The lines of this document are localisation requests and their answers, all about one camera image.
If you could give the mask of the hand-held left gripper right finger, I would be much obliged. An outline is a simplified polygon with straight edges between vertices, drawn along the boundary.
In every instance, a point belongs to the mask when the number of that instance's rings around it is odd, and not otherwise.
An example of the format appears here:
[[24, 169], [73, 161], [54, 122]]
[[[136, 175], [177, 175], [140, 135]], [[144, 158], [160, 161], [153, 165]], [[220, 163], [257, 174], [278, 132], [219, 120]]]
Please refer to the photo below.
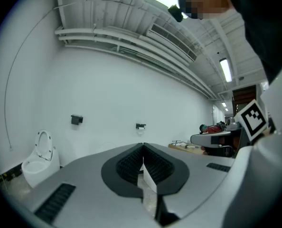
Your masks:
[[234, 161], [144, 143], [144, 166], [156, 185], [155, 220], [167, 227], [203, 205], [221, 185]]

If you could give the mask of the large brown cardboard box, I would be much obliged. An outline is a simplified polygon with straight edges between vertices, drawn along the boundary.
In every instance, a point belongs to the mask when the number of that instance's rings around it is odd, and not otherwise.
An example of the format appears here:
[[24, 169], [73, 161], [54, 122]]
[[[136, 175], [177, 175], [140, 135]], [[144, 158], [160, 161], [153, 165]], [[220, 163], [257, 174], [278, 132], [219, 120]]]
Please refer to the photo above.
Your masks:
[[199, 146], [193, 146], [193, 145], [189, 145], [186, 143], [179, 143], [179, 145], [169, 144], [168, 147], [175, 149], [175, 150], [185, 151], [185, 152], [189, 152], [192, 154], [198, 154], [198, 155], [203, 155], [203, 153], [205, 152]]

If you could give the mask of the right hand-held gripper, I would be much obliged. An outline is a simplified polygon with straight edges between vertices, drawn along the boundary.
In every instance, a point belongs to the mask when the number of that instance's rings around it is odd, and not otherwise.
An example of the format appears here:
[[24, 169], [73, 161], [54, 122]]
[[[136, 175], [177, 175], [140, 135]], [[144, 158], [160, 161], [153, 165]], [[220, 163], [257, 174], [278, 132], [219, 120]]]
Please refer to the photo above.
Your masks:
[[[276, 130], [272, 119], [266, 118], [265, 113], [255, 99], [240, 110], [234, 119], [243, 127], [248, 138], [248, 142], [244, 143], [240, 148], [254, 146], [261, 138], [274, 133]], [[203, 147], [218, 148], [223, 145], [221, 141], [230, 135], [231, 132], [229, 131], [195, 134], [190, 137], [190, 142]]]

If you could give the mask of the white ceiling air conditioner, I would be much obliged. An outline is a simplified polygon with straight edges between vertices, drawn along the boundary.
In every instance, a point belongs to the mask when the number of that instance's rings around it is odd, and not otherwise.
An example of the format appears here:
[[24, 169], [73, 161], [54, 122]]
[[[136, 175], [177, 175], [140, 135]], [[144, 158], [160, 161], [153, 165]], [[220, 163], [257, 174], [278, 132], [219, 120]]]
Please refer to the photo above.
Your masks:
[[156, 23], [148, 28], [146, 36], [163, 44], [173, 52], [176, 51], [181, 57], [188, 58], [192, 62], [197, 59], [197, 55], [187, 44]]

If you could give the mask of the white egg-shaped toilet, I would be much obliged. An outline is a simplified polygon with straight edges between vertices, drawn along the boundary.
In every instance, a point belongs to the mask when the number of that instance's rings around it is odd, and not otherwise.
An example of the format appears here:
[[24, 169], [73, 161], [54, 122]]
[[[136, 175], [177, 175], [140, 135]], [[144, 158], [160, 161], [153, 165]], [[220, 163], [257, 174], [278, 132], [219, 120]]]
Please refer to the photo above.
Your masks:
[[52, 143], [52, 136], [47, 130], [38, 131], [34, 150], [21, 165], [22, 173], [30, 187], [53, 175], [60, 169], [59, 154]]

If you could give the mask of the row of white ceiling pipes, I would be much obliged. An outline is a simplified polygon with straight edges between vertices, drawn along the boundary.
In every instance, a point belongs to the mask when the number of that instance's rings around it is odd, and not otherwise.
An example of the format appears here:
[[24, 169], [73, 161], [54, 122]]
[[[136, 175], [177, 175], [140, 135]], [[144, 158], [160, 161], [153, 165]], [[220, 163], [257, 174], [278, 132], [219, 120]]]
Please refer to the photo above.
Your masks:
[[169, 76], [203, 94], [209, 100], [216, 100], [213, 90], [191, 70], [188, 58], [163, 44], [126, 29], [68, 28], [59, 27], [55, 35], [68, 48], [91, 49], [125, 58]]

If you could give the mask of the brown wooden door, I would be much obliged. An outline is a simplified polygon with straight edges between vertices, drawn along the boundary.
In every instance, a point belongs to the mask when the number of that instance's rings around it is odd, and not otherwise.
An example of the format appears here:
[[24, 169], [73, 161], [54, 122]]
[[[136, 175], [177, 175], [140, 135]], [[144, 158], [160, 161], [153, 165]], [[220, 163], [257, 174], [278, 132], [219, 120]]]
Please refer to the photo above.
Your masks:
[[256, 85], [233, 90], [232, 106], [235, 116], [241, 109], [256, 99]]

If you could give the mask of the person's black shirt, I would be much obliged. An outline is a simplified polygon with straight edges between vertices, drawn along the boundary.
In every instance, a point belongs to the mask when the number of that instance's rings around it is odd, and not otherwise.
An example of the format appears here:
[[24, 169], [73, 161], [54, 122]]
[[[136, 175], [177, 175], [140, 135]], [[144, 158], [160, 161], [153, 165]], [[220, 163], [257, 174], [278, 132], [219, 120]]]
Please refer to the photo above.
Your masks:
[[282, 70], [282, 0], [230, 0], [271, 83]]

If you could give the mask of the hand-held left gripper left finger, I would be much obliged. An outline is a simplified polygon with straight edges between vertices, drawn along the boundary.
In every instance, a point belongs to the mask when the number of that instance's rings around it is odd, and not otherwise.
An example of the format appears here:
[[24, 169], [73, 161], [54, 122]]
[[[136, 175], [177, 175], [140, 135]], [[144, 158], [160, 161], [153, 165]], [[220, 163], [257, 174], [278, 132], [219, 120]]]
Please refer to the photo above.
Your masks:
[[[33, 188], [23, 203], [13, 201], [13, 208], [31, 228], [160, 228], [140, 198], [117, 195], [101, 177], [107, 160], [134, 146], [129, 144], [72, 161]], [[75, 186], [75, 190], [48, 224], [35, 212], [62, 183]]]

